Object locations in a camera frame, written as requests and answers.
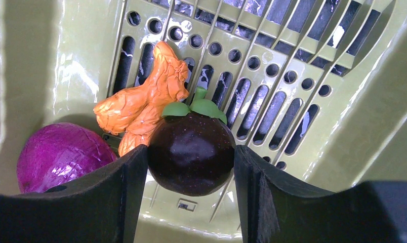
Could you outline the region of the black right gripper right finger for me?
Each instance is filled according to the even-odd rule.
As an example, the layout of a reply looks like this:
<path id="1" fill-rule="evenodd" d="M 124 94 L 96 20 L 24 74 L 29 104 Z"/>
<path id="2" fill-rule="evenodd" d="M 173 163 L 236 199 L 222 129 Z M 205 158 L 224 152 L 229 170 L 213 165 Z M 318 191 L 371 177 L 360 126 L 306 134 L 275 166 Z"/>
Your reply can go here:
<path id="1" fill-rule="evenodd" d="M 407 181 L 334 193 L 244 145 L 235 148 L 234 175 L 243 242 L 407 242 Z"/>

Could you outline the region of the yellow orange food piece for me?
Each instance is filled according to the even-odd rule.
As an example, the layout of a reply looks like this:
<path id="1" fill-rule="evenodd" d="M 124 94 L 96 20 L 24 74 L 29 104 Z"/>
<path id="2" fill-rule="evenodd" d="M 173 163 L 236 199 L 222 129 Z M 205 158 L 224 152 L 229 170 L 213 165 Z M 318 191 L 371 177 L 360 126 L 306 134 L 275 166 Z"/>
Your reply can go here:
<path id="1" fill-rule="evenodd" d="M 119 156 L 140 144 L 148 145 L 162 119 L 164 107 L 188 97 L 185 61 L 178 59 L 166 42 L 153 49 L 153 69 L 144 84 L 125 88 L 99 102 L 93 109 L 99 127 L 113 135 L 123 134 Z"/>

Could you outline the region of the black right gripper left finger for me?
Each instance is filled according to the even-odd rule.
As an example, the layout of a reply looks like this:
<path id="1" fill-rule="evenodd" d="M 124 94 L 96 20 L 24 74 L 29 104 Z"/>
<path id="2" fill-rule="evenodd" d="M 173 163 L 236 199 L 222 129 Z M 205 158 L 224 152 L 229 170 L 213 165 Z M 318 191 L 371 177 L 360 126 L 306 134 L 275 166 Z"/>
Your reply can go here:
<path id="1" fill-rule="evenodd" d="M 0 194 L 0 242 L 133 242 L 147 147 L 43 193 Z"/>

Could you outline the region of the magenta purple food piece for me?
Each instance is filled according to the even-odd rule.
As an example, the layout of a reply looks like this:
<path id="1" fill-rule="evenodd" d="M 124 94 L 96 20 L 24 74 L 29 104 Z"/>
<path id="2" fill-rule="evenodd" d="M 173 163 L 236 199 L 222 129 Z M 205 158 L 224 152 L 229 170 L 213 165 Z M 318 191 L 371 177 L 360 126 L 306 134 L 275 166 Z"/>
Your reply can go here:
<path id="1" fill-rule="evenodd" d="M 17 161 L 21 193 L 45 192 L 117 159 L 94 131 L 72 123 L 47 125 L 29 137 Z"/>

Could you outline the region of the dark purple plum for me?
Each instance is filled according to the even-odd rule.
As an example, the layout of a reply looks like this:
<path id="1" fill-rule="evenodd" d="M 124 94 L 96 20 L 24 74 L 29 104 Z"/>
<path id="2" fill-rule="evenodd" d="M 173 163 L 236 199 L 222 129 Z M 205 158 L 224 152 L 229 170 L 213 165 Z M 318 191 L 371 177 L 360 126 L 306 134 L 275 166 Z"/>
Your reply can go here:
<path id="1" fill-rule="evenodd" d="M 235 139 L 226 115 L 197 87 L 190 105 L 168 104 L 148 145 L 148 168 L 163 188 L 205 196 L 231 177 Z"/>

